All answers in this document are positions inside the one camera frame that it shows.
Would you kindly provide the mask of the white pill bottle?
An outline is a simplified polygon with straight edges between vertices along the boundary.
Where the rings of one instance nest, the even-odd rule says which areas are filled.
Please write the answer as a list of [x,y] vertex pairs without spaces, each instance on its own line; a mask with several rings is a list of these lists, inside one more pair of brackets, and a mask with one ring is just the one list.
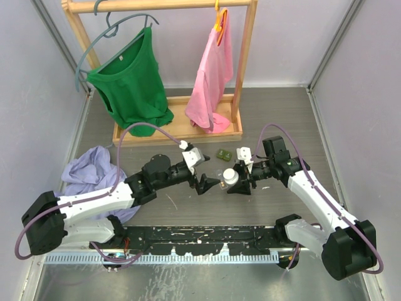
[[232,168],[228,168],[223,172],[223,179],[227,186],[235,185],[239,180],[239,174]]

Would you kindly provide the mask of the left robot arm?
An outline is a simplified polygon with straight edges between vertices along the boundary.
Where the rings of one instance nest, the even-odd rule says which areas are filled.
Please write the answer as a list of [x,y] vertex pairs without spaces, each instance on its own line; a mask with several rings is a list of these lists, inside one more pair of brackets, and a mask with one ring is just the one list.
[[75,196],[55,196],[53,191],[39,195],[21,218],[23,236],[31,255],[44,255],[68,243],[106,243],[119,248],[125,242],[121,222],[111,212],[136,208],[157,197],[157,191],[187,182],[198,195],[218,185],[218,179],[205,174],[197,177],[195,167],[210,158],[183,152],[175,165],[163,154],[155,155],[142,170],[117,184]]

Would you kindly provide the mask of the clear pill box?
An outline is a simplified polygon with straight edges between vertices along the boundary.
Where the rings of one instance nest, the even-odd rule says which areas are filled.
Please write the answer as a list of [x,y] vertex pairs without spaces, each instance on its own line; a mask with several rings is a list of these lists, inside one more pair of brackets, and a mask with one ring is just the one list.
[[222,190],[226,190],[226,189],[227,189],[227,185],[226,185],[226,182],[225,182],[225,180],[224,180],[223,170],[218,169],[218,170],[216,171],[216,177],[217,177],[218,180],[219,180],[220,188],[221,188]]

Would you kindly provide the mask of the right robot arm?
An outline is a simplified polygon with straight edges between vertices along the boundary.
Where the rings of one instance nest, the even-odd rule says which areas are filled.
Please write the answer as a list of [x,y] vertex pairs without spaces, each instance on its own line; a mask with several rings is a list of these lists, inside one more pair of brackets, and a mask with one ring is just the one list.
[[318,226],[297,214],[277,219],[274,237],[277,244],[295,243],[306,247],[323,262],[335,280],[367,272],[378,263],[375,227],[359,221],[323,188],[305,161],[292,157],[281,136],[262,141],[265,159],[254,162],[248,147],[237,149],[234,167],[222,176],[229,194],[249,195],[258,181],[274,178],[294,193],[311,211]]

